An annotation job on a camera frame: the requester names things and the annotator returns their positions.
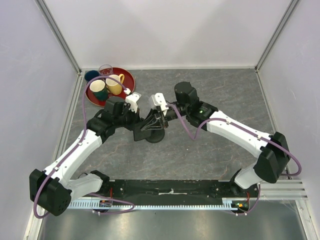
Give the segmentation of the black smartphone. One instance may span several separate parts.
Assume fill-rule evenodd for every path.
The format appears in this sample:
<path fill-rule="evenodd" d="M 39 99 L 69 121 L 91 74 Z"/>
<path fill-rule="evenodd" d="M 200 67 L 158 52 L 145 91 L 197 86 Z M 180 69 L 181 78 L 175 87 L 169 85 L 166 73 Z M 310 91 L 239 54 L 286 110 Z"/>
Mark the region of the black smartphone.
<path fill-rule="evenodd" d="M 138 142 L 141 140 L 145 140 L 152 135 L 152 131 L 150 129 L 145 130 L 144 127 L 147 124 L 146 121 L 140 121 L 134 124 L 133 126 L 133 139 Z"/>

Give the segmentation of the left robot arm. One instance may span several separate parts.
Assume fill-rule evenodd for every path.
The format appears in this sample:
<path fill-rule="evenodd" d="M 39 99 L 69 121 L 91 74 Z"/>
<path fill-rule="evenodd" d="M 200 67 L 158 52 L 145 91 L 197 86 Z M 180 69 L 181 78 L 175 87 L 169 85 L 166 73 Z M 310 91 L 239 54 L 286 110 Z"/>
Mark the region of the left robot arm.
<path fill-rule="evenodd" d="M 140 120 L 138 101 L 141 95 L 134 92 L 126 98 L 113 96 L 92 119 L 85 123 L 75 142 L 51 165 L 29 175 L 29 193 L 33 201 L 33 213 L 40 219 L 37 207 L 48 214 L 61 215 L 70 202 L 94 193 L 99 197 L 110 191 L 110 178 L 98 170 L 85 177 L 72 179 L 75 171 L 98 149 L 117 128 L 133 130 Z"/>

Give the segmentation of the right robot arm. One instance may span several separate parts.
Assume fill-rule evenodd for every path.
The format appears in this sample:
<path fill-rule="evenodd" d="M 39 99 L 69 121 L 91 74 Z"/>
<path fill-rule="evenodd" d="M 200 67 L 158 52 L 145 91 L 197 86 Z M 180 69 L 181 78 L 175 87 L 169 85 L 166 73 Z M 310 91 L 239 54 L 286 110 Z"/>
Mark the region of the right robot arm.
<path fill-rule="evenodd" d="M 140 127 L 143 132 L 151 131 L 149 141 L 159 141 L 171 120 L 179 119 L 182 124 L 189 122 L 198 131 L 224 137 L 257 158 L 255 163 L 234 174 L 229 184 L 233 196 L 242 196 L 249 187 L 262 181 L 270 184 L 278 181 L 290 160 L 287 139 L 282 133 L 261 132 L 232 119 L 201 101 L 190 82 L 177 83 L 174 93 L 176 101 L 173 103 L 166 102 L 161 93 L 150 97 L 152 111 Z"/>

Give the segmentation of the black phone stand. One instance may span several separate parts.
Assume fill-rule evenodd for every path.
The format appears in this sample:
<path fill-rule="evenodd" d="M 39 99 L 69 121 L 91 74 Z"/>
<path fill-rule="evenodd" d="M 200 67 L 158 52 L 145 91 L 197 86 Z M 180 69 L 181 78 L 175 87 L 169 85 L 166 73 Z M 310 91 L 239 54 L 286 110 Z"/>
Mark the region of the black phone stand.
<path fill-rule="evenodd" d="M 149 143 L 156 144 L 161 142 L 165 137 L 165 129 L 160 125 L 153 125 L 147 128 L 148 131 L 151 131 L 150 136 L 145 140 Z"/>

